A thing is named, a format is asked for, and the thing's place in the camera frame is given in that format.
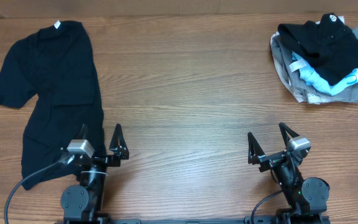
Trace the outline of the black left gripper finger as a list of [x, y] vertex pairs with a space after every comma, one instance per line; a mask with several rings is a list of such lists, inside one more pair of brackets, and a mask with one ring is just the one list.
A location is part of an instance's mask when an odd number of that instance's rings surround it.
[[109, 145], [109, 150], [117, 159], [129, 159], [129, 150], [124, 140], [122, 127], [119, 123], [116, 124], [116, 127], [114, 129], [113, 136]]
[[76, 139], [87, 139], [88, 127], [86, 124], [82, 124], [80, 130], [76, 135]]

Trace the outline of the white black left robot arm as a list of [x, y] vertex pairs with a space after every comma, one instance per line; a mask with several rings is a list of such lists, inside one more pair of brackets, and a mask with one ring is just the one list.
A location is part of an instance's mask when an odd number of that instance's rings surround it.
[[86, 139], [86, 125], [79, 135], [70, 141], [63, 153], [64, 164], [82, 168], [80, 183], [67, 187], [61, 196], [64, 223], [112, 223], [109, 214], [103, 213], [104, 186], [109, 167], [119, 167], [122, 160], [128, 160], [129, 150], [122, 128], [117, 124], [106, 156], [96, 156], [91, 143]]

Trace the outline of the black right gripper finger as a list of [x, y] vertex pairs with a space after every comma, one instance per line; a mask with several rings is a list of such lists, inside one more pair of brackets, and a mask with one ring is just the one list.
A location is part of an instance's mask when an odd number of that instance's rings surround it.
[[265, 157], [265, 153], [251, 132], [248, 132], [247, 137], [249, 143], [248, 163], [252, 165], [259, 164], [262, 158]]
[[284, 122], [280, 122], [278, 124], [278, 126], [280, 128], [280, 132], [282, 134], [282, 138], [283, 138], [284, 143], [285, 143], [286, 146], [288, 146], [288, 142], [289, 142], [290, 138], [295, 138], [295, 137], [299, 136], [298, 133], [294, 132]]

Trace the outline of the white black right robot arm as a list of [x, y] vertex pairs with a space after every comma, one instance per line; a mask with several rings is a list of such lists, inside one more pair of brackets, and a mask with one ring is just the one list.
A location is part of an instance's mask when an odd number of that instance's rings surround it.
[[[284, 150], [266, 155], [260, 144], [249, 132], [247, 134], [249, 151], [248, 163], [258, 165], [260, 172], [269, 171], [272, 179], [280, 186], [280, 190], [263, 198], [245, 217], [245, 223], [276, 224], [315, 224], [329, 223], [329, 217], [323, 213], [327, 210], [329, 184], [318, 177], [303, 178], [298, 166], [309, 154], [310, 140], [302, 136], [285, 123], [280, 123], [280, 132], [285, 143]], [[288, 208], [280, 208], [274, 216], [257, 216], [257, 209], [266, 201], [283, 194]]]

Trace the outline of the black polo shirt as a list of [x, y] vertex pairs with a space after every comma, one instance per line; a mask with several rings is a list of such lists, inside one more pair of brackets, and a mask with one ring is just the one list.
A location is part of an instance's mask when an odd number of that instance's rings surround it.
[[337, 15], [324, 14], [317, 24], [279, 24], [283, 44], [305, 59], [330, 85], [358, 68], [358, 38]]

